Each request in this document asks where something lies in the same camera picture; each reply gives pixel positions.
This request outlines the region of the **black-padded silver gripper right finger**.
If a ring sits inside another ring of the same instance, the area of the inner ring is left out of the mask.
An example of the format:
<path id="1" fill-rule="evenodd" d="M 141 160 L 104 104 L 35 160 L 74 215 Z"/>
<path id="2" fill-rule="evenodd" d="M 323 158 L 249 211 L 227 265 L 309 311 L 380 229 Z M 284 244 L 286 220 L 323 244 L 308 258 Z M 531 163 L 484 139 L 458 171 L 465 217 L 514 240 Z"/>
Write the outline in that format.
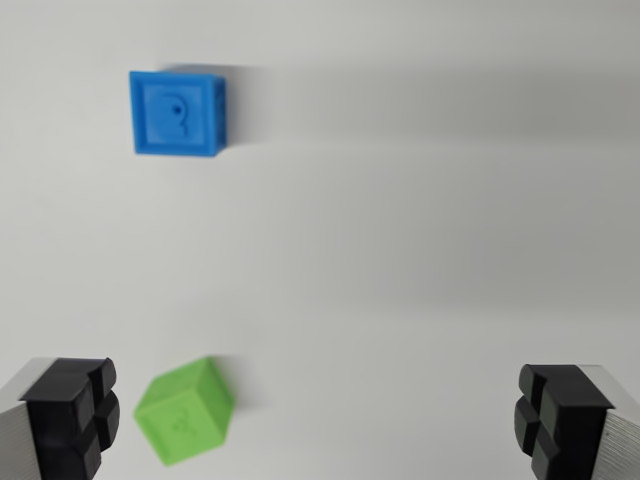
<path id="1" fill-rule="evenodd" d="M 639 402 L 600 365 L 522 366 L 514 431 L 541 480 L 639 477 Z"/>

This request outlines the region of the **black-padded silver gripper left finger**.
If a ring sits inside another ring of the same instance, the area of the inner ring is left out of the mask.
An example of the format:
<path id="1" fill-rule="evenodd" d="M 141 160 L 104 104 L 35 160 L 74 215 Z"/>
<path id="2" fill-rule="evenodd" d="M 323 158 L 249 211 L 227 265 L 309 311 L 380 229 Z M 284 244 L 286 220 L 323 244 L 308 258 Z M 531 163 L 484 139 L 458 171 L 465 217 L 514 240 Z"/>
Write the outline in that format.
<path id="1" fill-rule="evenodd" d="M 120 406 L 109 358 L 29 360 L 1 387 L 1 477 L 95 477 L 116 438 Z"/>

